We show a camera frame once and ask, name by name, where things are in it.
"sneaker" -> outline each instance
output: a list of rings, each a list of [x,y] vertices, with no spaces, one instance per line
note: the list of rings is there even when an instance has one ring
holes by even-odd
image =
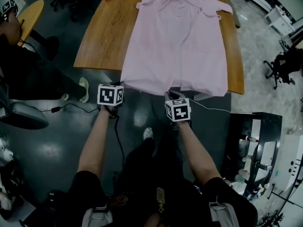
[[[67,101],[70,98],[70,96],[67,93],[64,93],[61,97],[64,101]]]
[[[152,128],[150,128],[150,127],[146,128],[143,132],[143,140],[145,140],[147,138],[153,139],[153,132],[152,132]]]
[[[89,100],[89,82],[85,78],[80,78],[79,85],[86,89],[86,95],[80,99],[80,102],[86,103]]]

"forearm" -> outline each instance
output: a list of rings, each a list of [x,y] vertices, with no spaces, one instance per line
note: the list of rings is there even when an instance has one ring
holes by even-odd
[[[183,144],[196,180],[205,185],[214,177],[221,177],[213,159],[193,133],[187,122],[179,123]]]
[[[90,171],[101,176],[108,120],[109,113],[101,109],[82,150],[78,172]]]

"black and white marker cube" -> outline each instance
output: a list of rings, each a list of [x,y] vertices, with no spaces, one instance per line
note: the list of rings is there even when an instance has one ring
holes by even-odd
[[[173,121],[190,120],[191,108],[189,99],[177,99],[165,102],[166,115]]]
[[[117,106],[123,101],[123,86],[100,84],[98,87],[98,104]]]
[[[9,18],[9,11],[11,10],[11,8],[15,7],[16,8],[16,13],[15,15],[17,15],[18,13],[18,6],[16,5],[15,1],[14,0],[10,0],[8,1],[7,3],[5,3],[3,6],[2,6],[2,12],[3,12],[3,18],[5,21],[8,20]]]

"person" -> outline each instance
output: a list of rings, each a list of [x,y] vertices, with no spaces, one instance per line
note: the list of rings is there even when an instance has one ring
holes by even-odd
[[[84,217],[91,208],[104,211],[104,223],[98,226],[209,227],[212,226],[209,203],[216,201],[233,206],[240,227],[256,225],[255,207],[224,182],[187,122],[178,123],[179,131],[202,194],[183,177],[178,131],[168,127],[154,157],[152,129],[145,129],[142,144],[126,158],[114,186],[114,195],[107,198],[100,178],[108,119],[109,112],[101,108],[80,156],[78,172],[57,212],[57,227],[86,226]]]
[[[0,16],[0,76],[9,86],[9,98],[68,100],[71,96],[86,103],[89,99],[88,81],[81,78],[76,84],[37,53],[18,46],[20,35],[19,21],[12,8],[8,22]]]

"backpack strap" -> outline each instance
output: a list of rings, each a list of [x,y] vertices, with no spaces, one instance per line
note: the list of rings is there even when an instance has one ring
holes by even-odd
[[[239,227],[239,222],[233,209],[228,203],[209,203],[209,209],[213,221],[213,227]]]
[[[111,223],[113,223],[113,215],[105,205],[87,210],[83,217],[82,227],[103,227]]]

